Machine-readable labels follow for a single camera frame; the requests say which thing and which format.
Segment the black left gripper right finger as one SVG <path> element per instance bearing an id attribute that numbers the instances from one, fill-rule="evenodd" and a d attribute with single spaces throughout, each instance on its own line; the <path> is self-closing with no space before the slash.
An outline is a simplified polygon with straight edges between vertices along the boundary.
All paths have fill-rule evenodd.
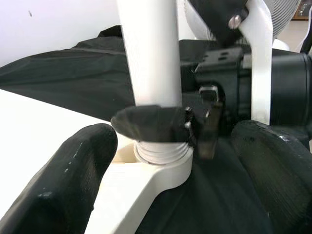
<path id="1" fill-rule="evenodd" d="M 276 234 L 312 232 L 312 155 L 283 129 L 238 123 L 231 142 Z"/>

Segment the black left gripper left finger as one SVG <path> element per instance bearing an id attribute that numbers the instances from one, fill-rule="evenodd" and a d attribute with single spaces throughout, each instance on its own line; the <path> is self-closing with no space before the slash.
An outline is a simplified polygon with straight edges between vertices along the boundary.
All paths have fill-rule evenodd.
<path id="1" fill-rule="evenodd" d="M 104 123 L 69 137 L 4 214 L 1 233 L 84 233 L 117 144 L 115 130 Z"/>

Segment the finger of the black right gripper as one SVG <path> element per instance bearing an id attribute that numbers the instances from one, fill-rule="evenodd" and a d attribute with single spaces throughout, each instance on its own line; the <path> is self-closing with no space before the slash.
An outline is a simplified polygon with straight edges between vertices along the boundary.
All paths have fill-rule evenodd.
<path id="1" fill-rule="evenodd" d="M 195 116 L 190 108 L 128 107 L 118 111 L 111 124 L 118 133 L 137 141 L 195 144 Z"/>

